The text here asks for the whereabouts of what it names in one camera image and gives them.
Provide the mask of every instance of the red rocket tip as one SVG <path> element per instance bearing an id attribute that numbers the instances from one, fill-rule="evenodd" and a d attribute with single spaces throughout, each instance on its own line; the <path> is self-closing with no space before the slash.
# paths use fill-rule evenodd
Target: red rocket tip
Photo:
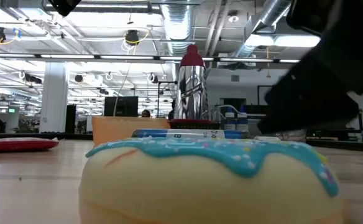
<path id="1" fill-rule="evenodd" d="M 187 53 L 198 53 L 198 47 L 196 47 L 195 45 L 191 44 L 187 47 Z"/>
<path id="2" fill-rule="evenodd" d="M 184 55 L 180 66 L 202 66 L 205 67 L 202 57 L 198 53 L 198 47 L 191 44 L 187 47 L 187 54 Z"/>

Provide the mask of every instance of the wooden table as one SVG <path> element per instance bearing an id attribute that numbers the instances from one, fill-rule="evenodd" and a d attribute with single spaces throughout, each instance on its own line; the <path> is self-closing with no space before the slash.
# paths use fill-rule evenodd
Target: wooden table
<path id="1" fill-rule="evenodd" d="M 79 223 L 78 186 L 92 147 L 92 141 L 62 141 L 49 152 L 0 154 L 0 224 Z M 363 223 L 363 152 L 319 152 L 338 173 L 351 216 Z"/>

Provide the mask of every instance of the orange box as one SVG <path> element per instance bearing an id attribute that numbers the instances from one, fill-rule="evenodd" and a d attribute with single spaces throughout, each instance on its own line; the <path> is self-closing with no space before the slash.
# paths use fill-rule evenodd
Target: orange box
<path id="1" fill-rule="evenodd" d="M 165 118 L 135 118 L 135 117 L 92 117 L 93 141 L 97 146 L 109 141 L 130 138 L 139 128 L 170 128 Z"/>

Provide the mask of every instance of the toy donut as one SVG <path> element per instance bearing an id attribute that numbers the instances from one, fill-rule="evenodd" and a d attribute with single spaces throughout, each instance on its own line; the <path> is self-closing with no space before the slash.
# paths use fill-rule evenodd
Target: toy donut
<path id="1" fill-rule="evenodd" d="M 86 155 L 82 224 L 339 224 L 326 159 L 298 142 L 141 138 Z"/>

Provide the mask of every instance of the blue icing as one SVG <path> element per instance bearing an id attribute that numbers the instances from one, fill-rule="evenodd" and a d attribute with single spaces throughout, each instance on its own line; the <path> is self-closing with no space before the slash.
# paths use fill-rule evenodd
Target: blue icing
<path id="1" fill-rule="evenodd" d="M 311 146 L 303 143 L 228 139 L 132 138 L 102 144 L 88 152 L 86 157 L 117 147 L 136 147 L 142 152 L 158 158 L 203 156 L 222 163 L 242 177 L 255 176 L 260 171 L 266 155 L 281 153 L 300 161 L 310 168 L 329 196 L 333 197 L 339 193 L 334 177 L 323 165 L 316 151 Z"/>

